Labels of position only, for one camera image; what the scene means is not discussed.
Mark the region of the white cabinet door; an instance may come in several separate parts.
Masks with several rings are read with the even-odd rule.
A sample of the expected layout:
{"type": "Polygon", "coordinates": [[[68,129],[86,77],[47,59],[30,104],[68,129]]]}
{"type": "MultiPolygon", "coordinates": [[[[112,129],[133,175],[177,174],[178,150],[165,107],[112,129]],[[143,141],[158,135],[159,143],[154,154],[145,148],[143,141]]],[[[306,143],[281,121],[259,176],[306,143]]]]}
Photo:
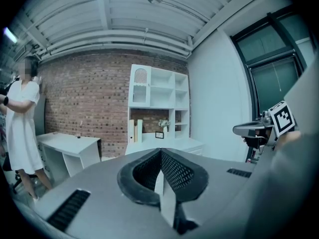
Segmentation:
{"type": "Polygon", "coordinates": [[[151,87],[151,67],[145,65],[132,64],[128,105],[131,108],[149,108],[151,87]]]}

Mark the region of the person's beige shirt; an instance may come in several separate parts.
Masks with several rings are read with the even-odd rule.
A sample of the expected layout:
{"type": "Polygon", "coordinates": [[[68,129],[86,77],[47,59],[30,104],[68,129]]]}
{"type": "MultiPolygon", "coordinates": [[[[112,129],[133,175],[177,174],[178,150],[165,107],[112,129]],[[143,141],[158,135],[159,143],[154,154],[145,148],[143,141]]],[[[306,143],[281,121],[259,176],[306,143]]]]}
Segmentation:
{"type": "Polygon", "coordinates": [[[276,151],[244,239],[308,239],[319,230],[319,53],[285,99],[299,131],[276,151]]]}

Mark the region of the white shelf unit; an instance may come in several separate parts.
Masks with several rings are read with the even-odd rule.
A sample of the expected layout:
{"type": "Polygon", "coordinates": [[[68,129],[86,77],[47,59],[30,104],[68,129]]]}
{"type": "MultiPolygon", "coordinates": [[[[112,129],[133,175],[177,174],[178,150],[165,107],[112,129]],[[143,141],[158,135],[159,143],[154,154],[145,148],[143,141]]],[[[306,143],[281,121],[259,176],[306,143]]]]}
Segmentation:
{"type": "MultiPolygon", "coordinates": [[[[150,107],[142,110],[168,111],[169,138],[188,138],[190,135],[189,80],[186,74],[151,67],[150,107]]],[[[132,109],[128,105],[128,120],[132,109]]]]}

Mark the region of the dark framed window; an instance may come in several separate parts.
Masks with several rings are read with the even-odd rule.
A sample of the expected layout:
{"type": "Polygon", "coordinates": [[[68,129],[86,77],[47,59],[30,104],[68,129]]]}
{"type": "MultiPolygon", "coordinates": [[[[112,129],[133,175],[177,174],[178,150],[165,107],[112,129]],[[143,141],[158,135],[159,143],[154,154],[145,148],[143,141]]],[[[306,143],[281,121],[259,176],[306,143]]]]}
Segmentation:
{"type": "Polygon", "coordinates": [[[254,120],[283,100],[319,47],[293,5],[267,13],[230,38],[244,66],[254,120]]]}

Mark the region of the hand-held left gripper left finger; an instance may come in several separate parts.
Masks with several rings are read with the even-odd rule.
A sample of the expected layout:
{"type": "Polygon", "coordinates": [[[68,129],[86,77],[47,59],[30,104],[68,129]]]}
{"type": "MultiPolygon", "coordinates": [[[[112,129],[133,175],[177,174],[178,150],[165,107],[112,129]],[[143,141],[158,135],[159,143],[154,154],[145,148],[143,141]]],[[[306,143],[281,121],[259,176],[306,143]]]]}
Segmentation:
{"type": "Polygon", "coordinates": [[[144,155],[140,151],[99,162],[66,179],[46,193],[35,205],[36,213],[47,220],[75,190],[90,196],[66,233],[78,239],[174,239],[174,230],[158,208],[132,202],[117,182],[119,170],[144,155]]]}

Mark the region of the tube ceiling light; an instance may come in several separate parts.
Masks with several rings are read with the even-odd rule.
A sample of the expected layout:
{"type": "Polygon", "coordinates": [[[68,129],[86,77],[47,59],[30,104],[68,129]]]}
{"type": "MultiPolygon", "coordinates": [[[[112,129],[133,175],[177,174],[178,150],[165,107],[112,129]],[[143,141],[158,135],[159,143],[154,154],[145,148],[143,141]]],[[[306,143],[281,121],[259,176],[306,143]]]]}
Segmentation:
{"type": "Polygon", "coordinates": [[[7,27],[4,28],[3,33],[14,44],[17,43],[17,37],[7,27]]]}

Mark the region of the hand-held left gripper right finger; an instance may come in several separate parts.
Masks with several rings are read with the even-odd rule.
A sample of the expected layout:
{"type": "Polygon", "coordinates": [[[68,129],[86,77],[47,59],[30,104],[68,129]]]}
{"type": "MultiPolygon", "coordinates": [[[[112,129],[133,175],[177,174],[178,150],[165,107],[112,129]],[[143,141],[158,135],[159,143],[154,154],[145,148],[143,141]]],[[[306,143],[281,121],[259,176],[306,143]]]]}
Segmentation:
{"type": "Polygon", "coordinates": [[[169,168],[186,184],[175,192],[177,217],[183,226],[197,227],[180,235],[162,229],[160,239],[246,239],[252,196],[256,192],[257,164],[213,159],[175,149],[161,149],[162,159],[173,160],[169,168]]]}

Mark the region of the grey panel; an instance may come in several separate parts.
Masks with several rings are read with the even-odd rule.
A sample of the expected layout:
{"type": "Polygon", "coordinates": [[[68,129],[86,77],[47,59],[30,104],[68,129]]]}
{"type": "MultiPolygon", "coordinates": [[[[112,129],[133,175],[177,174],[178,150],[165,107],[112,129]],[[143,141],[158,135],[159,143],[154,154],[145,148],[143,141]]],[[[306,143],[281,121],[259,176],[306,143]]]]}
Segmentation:
{"type": "Polygon", "coordinates": [[[34,110],[35,135],[45,134],[45,95],[40,95],[34,110]]]}

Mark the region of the person's right forearm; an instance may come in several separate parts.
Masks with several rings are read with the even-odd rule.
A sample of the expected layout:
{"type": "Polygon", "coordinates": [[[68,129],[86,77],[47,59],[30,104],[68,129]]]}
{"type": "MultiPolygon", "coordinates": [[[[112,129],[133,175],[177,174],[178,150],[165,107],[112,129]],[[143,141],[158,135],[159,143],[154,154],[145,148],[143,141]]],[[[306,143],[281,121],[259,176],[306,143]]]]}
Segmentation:
{"type": "Polygon", "coordinates": [[[280,148],[282,148],[284,145],[286,145],[290,142],[293,142],[293,141],[299,139],[300,137],[301,137],[301,132],[299,130],[291,131],[291,132],[287,132],[285,134],[282,134],[278,138],[278,140],[274,146],[274,150],[277,151],[280,148]]]}

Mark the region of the white side table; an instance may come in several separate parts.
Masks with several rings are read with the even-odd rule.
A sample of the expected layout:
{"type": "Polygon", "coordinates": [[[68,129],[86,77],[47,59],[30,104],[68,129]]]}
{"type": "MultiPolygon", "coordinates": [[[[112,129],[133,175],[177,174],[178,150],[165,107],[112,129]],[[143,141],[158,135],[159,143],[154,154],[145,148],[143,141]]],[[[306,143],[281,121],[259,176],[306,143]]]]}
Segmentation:
{"type": "Polygon", "coordinates": [[[98,149],[100,138],[77,138],[75,135],[53,132],[38,135],[36,139],[44,171],[54,185],[101,161],[98,149]]]}

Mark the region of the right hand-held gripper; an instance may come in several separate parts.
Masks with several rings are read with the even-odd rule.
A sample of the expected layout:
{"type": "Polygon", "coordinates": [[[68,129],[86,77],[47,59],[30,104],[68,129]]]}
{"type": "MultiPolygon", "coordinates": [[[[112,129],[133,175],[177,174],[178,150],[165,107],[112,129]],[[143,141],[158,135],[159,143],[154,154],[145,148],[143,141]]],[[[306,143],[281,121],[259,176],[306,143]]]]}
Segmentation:
{"type": "Polygon", "coordinates": [[[274,146],[278,138],[295,130],[295,120],[285,101],[280,101],[263,111],[260,119],[235,125],[233,133],[243,137],[244,142],[255,149],[274,146]]]}

